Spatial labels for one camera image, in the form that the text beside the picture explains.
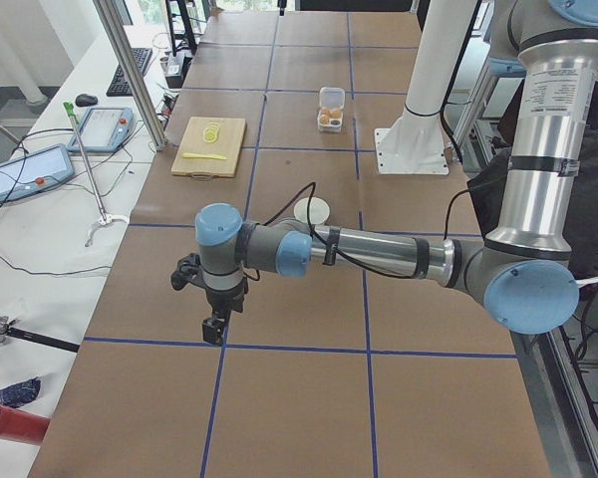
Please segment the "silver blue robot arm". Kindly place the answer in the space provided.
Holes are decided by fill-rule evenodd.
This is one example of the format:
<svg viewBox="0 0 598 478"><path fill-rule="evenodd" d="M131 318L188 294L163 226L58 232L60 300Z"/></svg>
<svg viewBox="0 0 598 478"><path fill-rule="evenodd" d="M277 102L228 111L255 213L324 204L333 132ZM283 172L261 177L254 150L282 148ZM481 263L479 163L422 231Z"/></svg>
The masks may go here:
<svg viewBox="0 0 598 478"><path fill-rule="evenodd" d="M415 249L438 244L445 207L457 199L452 235L477 224L461 168L442 175L383 175L374 130L393 119L422 37L409 13L222 12L204 34L199 63L260 74L257 141L243 206L261 229L292 224L292 203L323 198L330 221ZM462 293L413 278L405 263L379 267L350 250L333 266L312 260L302 278L254 274L229 348L477 350L510 347L506 332Z"/></svg>

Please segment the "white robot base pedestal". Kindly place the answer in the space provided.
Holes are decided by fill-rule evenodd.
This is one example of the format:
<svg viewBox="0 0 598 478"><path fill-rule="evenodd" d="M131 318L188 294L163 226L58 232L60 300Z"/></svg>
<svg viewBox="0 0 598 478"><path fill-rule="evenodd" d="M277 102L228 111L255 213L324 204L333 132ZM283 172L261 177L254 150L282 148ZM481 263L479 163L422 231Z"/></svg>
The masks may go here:
<svg viewBox="0 0 598 478"><path fill-rule="evenodd" d="M402 115L375 130L378 171L384 175L446 175L442 109L479 3L433 0L423 28Z"/></svg>

